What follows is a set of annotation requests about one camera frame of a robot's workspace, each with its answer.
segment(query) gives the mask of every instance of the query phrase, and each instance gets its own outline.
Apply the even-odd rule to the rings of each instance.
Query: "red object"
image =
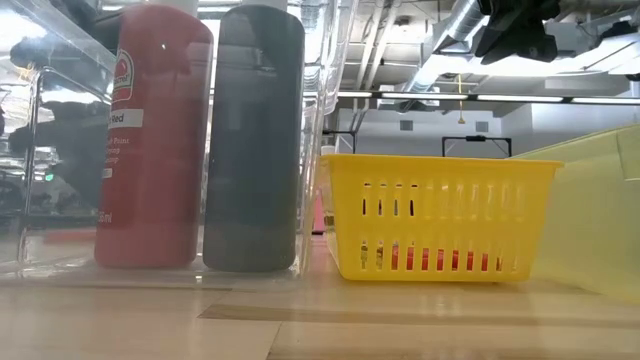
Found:
[[[473,269],[473,252],[467,253],[467,270],[471,271]],[[413,270],[413,258],[414,251],[413,248],[409,248],[407,251],[407,270]],[[496,264],[496,269],[500,270],[500,259],[498,259]],[[437,261],[436,270],[442,271],[444,269],[444,250],[438,250],[438,261]],[[458,250],[453,251],[453,259],[451,261],[452,270],[458,270],[459,265],[459,252]],[[429,270],[429,249],[424,249],[422,253],[422,266],[423,271]],[[391,257],[391,269],[398,269],[398,247],[393,247],[393,254]],[[487,271],[489,269],[489,255],[482,254],[482,269],[481,271]]]
[[[95,259],[186,265],[196,251],[213,36],[171,7],[121,16]]]

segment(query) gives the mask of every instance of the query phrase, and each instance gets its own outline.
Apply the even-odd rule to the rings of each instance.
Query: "wooden table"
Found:
[[[0,288],[0,359],[640,359],[640,307],[523,284],[347,282],[321,241],[279,291]]]

